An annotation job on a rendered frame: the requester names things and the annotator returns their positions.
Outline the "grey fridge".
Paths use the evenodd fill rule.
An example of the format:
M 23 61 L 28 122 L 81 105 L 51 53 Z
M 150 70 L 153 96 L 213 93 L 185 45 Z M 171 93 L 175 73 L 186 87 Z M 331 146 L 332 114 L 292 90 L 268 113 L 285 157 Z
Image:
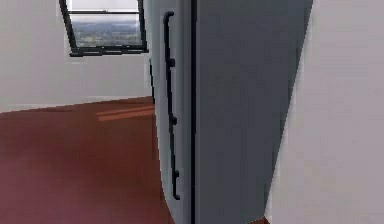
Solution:
M 161 184 L 174 224 L 265 216 L 313 0 L 148 0 Z M 163 17 L 170 18 L 172 196 Z

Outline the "black framed window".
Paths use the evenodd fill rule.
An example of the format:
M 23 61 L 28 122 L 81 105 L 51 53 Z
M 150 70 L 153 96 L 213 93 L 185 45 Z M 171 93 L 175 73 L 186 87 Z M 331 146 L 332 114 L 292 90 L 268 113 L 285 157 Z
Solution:
M 144 0 L 58 0 L 71 57 L 148 52 Z

